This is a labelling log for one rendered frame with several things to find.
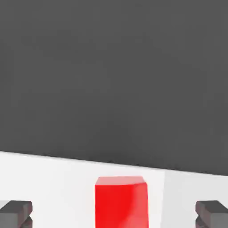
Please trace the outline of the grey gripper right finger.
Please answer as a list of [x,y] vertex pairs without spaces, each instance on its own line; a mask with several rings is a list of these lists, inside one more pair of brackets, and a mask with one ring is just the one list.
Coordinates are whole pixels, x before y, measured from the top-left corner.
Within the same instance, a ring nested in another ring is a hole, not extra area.
[[228,208],[220,201],[197,201],[195,211],[195,228],[228,228]]

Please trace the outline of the small red cube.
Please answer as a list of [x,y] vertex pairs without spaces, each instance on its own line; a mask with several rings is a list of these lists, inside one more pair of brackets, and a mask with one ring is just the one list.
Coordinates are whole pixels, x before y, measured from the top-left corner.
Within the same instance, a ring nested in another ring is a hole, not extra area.
[[97,179],[95,228],[149,228],[148,189],[143,177]]

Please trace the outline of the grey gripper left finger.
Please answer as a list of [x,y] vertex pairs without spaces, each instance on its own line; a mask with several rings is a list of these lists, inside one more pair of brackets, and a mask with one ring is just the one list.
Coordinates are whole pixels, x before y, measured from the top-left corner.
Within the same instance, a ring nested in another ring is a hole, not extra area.
[[31,201],[0,200],[0,228],[33,228]]

